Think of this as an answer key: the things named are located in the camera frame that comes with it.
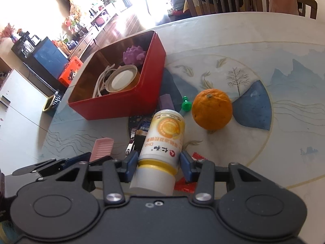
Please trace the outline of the pink ridged plastic box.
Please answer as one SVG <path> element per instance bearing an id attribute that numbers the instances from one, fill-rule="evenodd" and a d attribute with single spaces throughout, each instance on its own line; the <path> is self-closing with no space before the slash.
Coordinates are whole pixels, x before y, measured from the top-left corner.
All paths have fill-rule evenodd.
<path id="1" fill-rule="evenodd" d="M 105 156 L 110 156 L 113 146 L 114 146 L 114 140 L 112 138 L 97 139 L 94 143 L 89 161 L 94 162 Z"/>

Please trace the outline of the red candy wrapper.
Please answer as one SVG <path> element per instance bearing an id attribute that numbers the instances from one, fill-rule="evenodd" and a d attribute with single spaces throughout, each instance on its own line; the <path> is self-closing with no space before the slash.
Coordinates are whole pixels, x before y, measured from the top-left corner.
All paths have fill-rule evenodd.
<path id="1" fill-rule="evenodd" d="M 199 161 L 205 160 L 206 158 L 198 154 L 197 152 L 194 152 L 192 155 L 192 159 Z M 193 194 L 196 188 L 196 184 L 196 182 L 187 182 L 186 179 L 183 177 L 175 183 L 174 190 L 183 193 Z"/>

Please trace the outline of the black floss container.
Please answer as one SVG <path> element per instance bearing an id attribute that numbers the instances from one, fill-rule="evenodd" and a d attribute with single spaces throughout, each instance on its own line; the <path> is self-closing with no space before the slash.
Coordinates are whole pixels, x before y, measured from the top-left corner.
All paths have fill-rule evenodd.
<path id="1" fill-rule="evenodd" d="M 146 136 L 149 132 L 151 122 L 147 120 L 142 120 L 137 127 L 134 137 L 134 150 L 136 150 L 139 154 L 142 150 L 143 144 L 146 140 Z"/>

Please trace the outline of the white yellow vitamin bottle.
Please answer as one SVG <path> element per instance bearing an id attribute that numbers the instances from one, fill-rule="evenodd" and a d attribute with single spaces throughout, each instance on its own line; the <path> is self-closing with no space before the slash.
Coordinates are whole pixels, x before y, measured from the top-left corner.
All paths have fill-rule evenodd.
<path id="1" fill-rule="evenodd" d="M 165 109 L 153 116 L 130 184 L 132 192 L 173 194 L 184 129 L 184 118 L 176 111 Z"/>

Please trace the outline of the orange fruit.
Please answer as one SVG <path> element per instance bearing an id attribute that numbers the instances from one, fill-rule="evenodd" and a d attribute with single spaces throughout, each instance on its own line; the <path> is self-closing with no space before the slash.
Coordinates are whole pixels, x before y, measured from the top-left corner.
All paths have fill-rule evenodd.
<path id="1" fill-rule="evenodd" d="M 203 90 L 194 98 L 192 117 L 205 130 L 218 131 L 232 119 L 232 102 L 219 89 Z"/>

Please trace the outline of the green push pin piece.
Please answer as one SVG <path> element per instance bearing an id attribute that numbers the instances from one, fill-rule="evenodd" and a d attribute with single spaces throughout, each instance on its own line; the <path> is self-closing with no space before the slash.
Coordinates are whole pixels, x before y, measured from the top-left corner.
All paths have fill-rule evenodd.
<path id="1" fill-rule="evenodd" d="M 182 98 L 181 109 L 184 112 L 189 112 L 192 109 L 192 103 L 190 102 L 190 100 L 189 100 L 189 98 L 187 96 L 184 96 Z"/>

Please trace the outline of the purple eraser block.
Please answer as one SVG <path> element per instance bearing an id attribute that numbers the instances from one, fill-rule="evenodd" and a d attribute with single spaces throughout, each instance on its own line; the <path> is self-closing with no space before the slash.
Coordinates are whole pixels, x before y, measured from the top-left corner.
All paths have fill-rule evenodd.
<path id="1" fill-rule="evenodd" d="M 174 110 L 173 101 L 170 94 L 163 94 L 159 96 L 159 108 L 160 110 Z"/>

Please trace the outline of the white frame sunglasses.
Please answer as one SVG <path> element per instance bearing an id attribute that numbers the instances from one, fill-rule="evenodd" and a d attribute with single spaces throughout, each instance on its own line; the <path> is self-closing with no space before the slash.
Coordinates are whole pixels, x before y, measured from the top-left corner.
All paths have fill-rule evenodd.
<path id="1" fill-rule="evenodd" d="M 117 68 L 115 67 L 115 64 L 109 65 L 104 69 L 104 71 L 99 75 L 99 77 L 95 83 L 92 98 L 96 98 L 96 97 L 108 94 L 108 90 L 107 90 L 107 86 L 106 86 L 107 81 L 108 81 L 108 78 L 112 75 L 112 73 L 116 70 L 117 70 Z"/>

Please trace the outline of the clear tape roll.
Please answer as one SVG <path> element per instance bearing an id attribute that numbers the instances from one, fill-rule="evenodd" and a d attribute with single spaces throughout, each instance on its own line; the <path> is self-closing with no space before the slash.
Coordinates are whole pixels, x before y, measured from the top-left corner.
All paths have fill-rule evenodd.
<path id="1" fill-rule="evenodd" d="M 107 90 L 109 93 L 131 90 L 138 84 L 139 78 L 140 73 L 135 65 L 120 66 L 108 78 Z"/>

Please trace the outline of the purple spiky toy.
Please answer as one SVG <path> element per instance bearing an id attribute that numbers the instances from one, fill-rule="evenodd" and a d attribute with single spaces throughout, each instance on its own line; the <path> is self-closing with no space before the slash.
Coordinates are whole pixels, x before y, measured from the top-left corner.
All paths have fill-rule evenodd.
<path id="1" fill-rule="evenodd" d="M 122 58 L 124 64 L 142 65 L 146 57 L 146 51 L 143 50 L 141 46 L 131 46 L 128 47 L 125 52 L 123 52 Z"/>

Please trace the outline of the white sideboard cabinet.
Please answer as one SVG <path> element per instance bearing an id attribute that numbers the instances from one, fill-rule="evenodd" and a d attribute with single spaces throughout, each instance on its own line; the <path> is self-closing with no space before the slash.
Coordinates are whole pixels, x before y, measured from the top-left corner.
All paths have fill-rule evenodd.
<path id="1" fill-rule="evenodd" d="M 1 86 L 1 171 L 40 160 L 52 117 L 43 113 L 48 97 L 13 69 Z"/>

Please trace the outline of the teal waste bin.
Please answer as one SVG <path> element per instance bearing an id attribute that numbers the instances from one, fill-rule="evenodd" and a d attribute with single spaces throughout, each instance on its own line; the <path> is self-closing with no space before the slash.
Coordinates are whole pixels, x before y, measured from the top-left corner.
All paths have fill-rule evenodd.
<path id="1" fill-rule="evenodd" d="M 61 101 L 61 96 L 59 94 L 51 95 L 47 99 L 47 102 L 43 108 L 43 112 L 53 117 L 58 105 L 60 104 L 60 101 Z"/>

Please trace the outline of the orange gift box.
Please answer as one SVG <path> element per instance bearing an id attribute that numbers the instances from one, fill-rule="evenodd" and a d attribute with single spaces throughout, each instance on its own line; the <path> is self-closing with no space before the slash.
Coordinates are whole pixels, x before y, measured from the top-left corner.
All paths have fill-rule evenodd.
<path id="1" fill-rule="evenodd" d="M 59 76 L 58 81 L 68 88 L 82 65 L 83 62 L 81 62 L 78 57 L 72 57 L 70 61 L 64 66 L 64 70 Z"/>

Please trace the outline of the blue front dark cabinet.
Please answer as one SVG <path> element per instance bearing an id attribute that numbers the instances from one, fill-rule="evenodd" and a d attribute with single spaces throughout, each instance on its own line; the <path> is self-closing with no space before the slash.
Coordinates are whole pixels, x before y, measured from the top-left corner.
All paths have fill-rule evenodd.
<path id="1" fill-rule="evenodd" d="M 68 59 L 48 37 L 35 47 L 26 42 L 26 39 L 19 39 L 12 46 L 12 51 L 37 78 L 41 79 L 41 82 L 46 83 L 54 91 L 65 92 L 67 87 L 58 79 L 68 64 Z"/>

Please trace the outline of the low wooden tv console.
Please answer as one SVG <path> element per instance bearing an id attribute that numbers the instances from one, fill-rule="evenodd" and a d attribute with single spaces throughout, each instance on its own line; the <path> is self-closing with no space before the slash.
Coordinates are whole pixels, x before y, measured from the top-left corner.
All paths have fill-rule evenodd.
<path id="1" fill-rule="evenodd" d="M 85 35 L 80 37 L 76 47 L 71 50 L 71 54 L 68 56 L 68 59 L 70 60 L 73 57 L 81 59 L 83 53 L 90 45 L 97 45 L 97 36 L 102 30 L 105 30 L 106 25 L 116 14 L 117 11 L 113 3 L 110 3 L 102 10 L 98 11 L 91 20 L 90 25 L 85 28 Z"/>

